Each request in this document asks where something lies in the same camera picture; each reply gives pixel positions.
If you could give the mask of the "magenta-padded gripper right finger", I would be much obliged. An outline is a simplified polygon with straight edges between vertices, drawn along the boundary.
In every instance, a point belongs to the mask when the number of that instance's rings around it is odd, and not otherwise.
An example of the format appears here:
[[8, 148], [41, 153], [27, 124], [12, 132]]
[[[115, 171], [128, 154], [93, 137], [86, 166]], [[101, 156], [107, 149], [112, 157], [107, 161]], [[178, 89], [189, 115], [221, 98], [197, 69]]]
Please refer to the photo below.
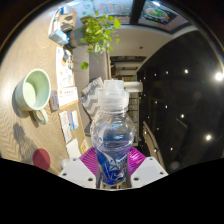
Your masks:
[[146, 157], [136, 148], [130, 149], [127, 158], [127, 186], [140, 188], [157, 181], [168, 173], [154, 157]]

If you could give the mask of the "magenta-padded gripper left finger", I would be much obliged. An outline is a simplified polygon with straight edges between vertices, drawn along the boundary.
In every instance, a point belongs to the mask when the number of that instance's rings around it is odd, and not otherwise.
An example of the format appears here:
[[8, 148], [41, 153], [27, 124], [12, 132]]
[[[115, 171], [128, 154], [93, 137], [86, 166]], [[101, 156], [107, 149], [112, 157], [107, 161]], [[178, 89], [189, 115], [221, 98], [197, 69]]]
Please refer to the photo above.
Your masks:
[[99, 165], [94, 148], [88, 149], [79, 158], [71, 158], [59, 177], [81, 187], [95, 189], [99, 184]]

